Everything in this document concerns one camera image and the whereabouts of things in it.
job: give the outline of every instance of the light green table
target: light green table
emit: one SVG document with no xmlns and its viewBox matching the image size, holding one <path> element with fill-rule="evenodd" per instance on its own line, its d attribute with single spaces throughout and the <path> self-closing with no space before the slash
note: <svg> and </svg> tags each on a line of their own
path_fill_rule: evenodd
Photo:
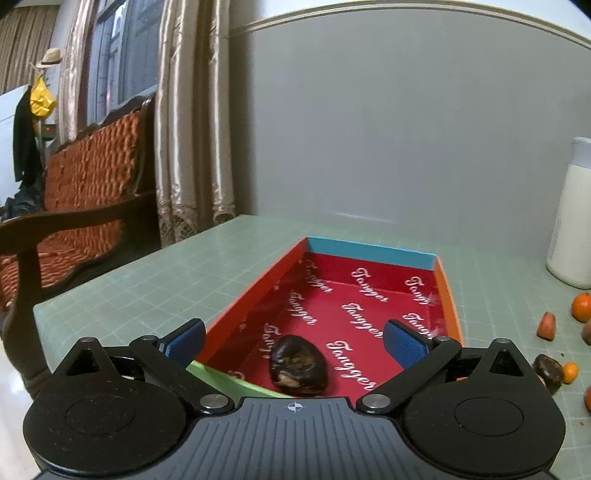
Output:
<svg viewBox="0 0 591 480">
<path fill-rule="evenodd" d="M 553 472 L 561 480 L 591 479 L 591 415 L 583 405 L 584 389 L 591 385 L 591 347 L 580 338 L 582 325 L 569 315 L 578 290 L 550 275 L 542 259 L 415 241 L 366 223 L 327 226 L 241 216 L 37 305 L 35 318 L 50 368 L 83 336 L 95 336 L 103 345 L 127 345 L 139 335 L 164 336 L 192 317 L 211 324 L 306 235 L 436 253 L 468 346 L 484 347 L 505 337 L 529 361 L 547 353 L 561 363 L 577 362 L 578 379 L 554 396 L 567 433 Z M 535 336 L 546 310 L 557 318 L 552 343 Z"/>
</svg>

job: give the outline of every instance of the wooden bench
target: wooden bench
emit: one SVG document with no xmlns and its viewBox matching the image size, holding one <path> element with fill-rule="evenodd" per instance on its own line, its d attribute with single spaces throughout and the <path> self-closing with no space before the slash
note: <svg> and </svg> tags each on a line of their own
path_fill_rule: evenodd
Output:
<svg viewBox="0 0 591 480">
<path fill-rule="evenodd" d="M 50 375 L 33 306 L 160 247 L 153 104 L 132 98 L 62 145 L 45 211 L 0 223 L 0 332 L 32 395 Z"/>
</svg>

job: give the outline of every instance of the green tray edge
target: green tray edge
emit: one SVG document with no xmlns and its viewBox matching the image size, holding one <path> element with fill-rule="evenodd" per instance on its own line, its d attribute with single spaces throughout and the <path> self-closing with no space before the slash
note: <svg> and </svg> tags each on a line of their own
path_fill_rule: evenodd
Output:
<svg viewBox="0 0 591 480">
<path fill-rule="evenodd" d="M 195 375 L 195 377 L 200 378 L 205 383 L 230 397 L 236 405 L 238 405 L 242 397 L 293 398 L 289 395 L 240 380 L 195 360 L 191 362 L 187 370 L 189 373 Z"/>
</svg>

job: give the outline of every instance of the orange cushion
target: orange cushion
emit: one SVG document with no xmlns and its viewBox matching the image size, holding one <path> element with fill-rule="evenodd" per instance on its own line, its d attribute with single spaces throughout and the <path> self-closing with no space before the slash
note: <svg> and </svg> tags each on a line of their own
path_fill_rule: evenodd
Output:
<svg viewBox="0 0 591 480">
<path fill-rule="evenodd" d="M 47 162 L 48 212 L 111 205 L 135 179 L 139 111 L 125 115 L 68 145 Z M 37 245 L 43 287 L 64 279 L 74 267 L 111 250 L 120 240 L 121 222 L 55 233 Z M 7 312 L 18 285 L 15 256 L 0 257 L 0 310 Z"/>
<path fill-rule="evenodd" d="M 92 257 L 60 242 L 54 235 L 37 245 L 41 267 L 41 286 L 49 287 L 63 280 L 84 260 Z M 18 262 L 16 255 L 0 258 L 0 310 L 8 312 L 18 287 Z"/>
<path fill-rule="evenodd" d="M 116 203 L 135 174 L 139 111 L 125 115 L 51 156 L 45 185 L 48 212 L 78 210 Z M 56 233 L 56 238 L 95 257 L 112 249 L 121 223 Z"/>
</svg>

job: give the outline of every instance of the wall molding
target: wall molding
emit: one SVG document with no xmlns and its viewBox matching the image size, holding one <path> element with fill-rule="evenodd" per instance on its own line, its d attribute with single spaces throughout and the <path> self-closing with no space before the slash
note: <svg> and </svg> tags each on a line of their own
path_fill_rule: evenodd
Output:
<svg viewBox="0 0 591 480">
<path fill-rule="evenodd" d="M 531 17 L 520 12 L 492 7 L 490 5 L 478 5 L 455 0 L 360 0 L 342 4 L 323 5 L 289 12 L 274 17 L 256 20 L 230 30 L 229 37 L 239 37 L 246 33 L 277 27 L 279 25 L 305 20 L 307 18 L 324 17 L 346 12 L 371 11 L 371 10 L 435 10 L 452 11 L 484 17 L 499 18 L 527 27 L 543 30 L 566 40 L 570 40 L 584 48 L 591 50 L 591 40 L 579 35 L 567 28 L 559 27 L 540 18 Z"/>
</svg>

